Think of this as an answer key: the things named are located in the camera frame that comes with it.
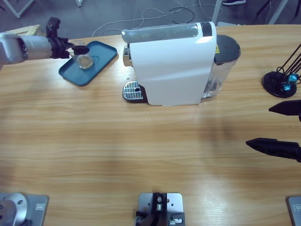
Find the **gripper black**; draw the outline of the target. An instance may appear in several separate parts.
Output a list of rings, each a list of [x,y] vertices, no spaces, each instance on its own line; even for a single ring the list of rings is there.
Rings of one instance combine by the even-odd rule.
[[[50,37],[48,36],[48,42],[51,45],[51,56],[52,59],[68,59],[69,52],[67,49],[70,47],[68,38]],[[73,45],[71,47],[74,55],[85,55],[90,49],[85,45]]]

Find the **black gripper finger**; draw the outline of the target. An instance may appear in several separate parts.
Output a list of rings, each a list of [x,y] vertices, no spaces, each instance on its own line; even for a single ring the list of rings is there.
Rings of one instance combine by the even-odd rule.
[[[286,116],[301,115],[301,101],[289,100],[280,102],[269,108],[270,112],[283,114]]]
[[[278,141],[271,138],[255,138],[246,141],[254,150],[269,156],[287,158],[301,162],[301,147],[296,142]]]

